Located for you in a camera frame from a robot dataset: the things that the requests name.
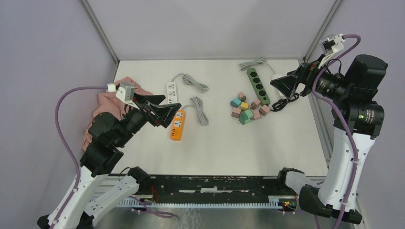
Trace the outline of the orange power strip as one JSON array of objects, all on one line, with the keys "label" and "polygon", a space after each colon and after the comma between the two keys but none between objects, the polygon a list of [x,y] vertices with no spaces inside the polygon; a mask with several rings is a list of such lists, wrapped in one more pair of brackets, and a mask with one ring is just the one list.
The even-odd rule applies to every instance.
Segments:
[{"label": "orange power strip", "polygon": [[171,132],[170,132],[170,139],[172,141],[181,141],[184,123],[185,123],[186,112],[180,109],[172,122]]}]

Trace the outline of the green power strip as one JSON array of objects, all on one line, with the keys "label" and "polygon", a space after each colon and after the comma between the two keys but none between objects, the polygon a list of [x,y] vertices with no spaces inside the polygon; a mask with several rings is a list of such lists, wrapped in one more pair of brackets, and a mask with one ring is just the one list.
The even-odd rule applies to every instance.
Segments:
[{"label": "green power strip", "polygon": [[270,98],[264,88],[264,85],[261,82],[256,69],[249,68],[247,69],[246,74],[261,105],[270,105]]}]

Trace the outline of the pink charger plug end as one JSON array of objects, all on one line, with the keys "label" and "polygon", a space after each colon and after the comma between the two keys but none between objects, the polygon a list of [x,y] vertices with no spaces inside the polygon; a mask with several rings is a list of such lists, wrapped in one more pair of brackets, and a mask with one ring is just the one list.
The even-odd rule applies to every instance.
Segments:
[{"label": "pink charger plug end", "polygon": [[242,102],[245,102],[245,101],[246,101],[246,95],[245,95],[243,92],[239,92],[239,93],[237,94],[237,98],[238,98],[240,101],[242,101]]}]

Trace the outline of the yellow charger plug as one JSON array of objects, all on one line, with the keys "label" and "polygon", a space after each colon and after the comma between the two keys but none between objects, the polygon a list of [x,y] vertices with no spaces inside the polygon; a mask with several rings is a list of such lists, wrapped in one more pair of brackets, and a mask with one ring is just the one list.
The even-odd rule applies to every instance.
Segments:
[{"label": "yellow charger plug", "polygon": [[249,105],[249,103],[241,102],[239,108],[240,108],[242,111],[246,111],[246,110],[249,110],[249,109],[250,109],[250,105]]}]

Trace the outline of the teal usb charger plug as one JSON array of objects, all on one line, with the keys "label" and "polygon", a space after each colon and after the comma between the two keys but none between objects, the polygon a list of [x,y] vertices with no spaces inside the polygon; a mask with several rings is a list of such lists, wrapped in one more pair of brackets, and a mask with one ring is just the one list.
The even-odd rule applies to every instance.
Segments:
[{"label": "teal usb charger plug", "polygon": [[230,106],[234,108],[240,107],[242,101],[239,98],[234,98],[233,100],[230,101]]}]

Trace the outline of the pink charger plug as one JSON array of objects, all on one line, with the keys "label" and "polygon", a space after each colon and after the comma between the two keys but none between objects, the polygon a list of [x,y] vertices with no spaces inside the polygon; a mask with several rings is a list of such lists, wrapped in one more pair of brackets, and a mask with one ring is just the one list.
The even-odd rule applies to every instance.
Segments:
[{"label": "pink charger plug", "polygon": [[242,110],[238,107],[233,107],[231,112],[231,117],[239,118],[241,116]]}]

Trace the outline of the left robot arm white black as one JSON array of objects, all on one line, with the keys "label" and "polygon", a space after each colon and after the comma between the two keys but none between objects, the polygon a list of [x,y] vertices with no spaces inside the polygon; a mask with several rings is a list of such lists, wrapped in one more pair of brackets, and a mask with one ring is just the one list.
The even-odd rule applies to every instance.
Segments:
[{"label": "left robot arm white black", "polygon": [[38,219],[42,229],[92,229],[103,216],[132,194],[145,194],[150,175],[133,167],[113,188],[91,200],[100,184],[112,172],[123,152],[120,148],[146,124],[167,128],[181,108],[180,103],[161,104],[164,95],[130,96],[135,104],[122,120],[103,112],[93,119],[89,133],[93,137],[80,159],[80,175],[72,183],[54,212]]}]

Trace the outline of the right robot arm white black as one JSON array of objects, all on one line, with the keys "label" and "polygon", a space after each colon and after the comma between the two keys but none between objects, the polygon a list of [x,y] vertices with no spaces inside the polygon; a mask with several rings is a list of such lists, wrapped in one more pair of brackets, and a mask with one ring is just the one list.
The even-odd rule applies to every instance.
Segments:
[{"label": "right robot arm white black", "polygon": [[381,132],[384,109],[373,100],[388,64],[360,54],[346,74],[319,69],[319,61],[304,62],[286,76],[270,83],[290,98],[299,84],[301,96],[320,94],[332,101],[334,145],[327,176],[322,185],[293,169],[280,170],[276,189],[282,195],[295,191],[299,207],[310,214],[360,224],[356,193],[365,159]]}]

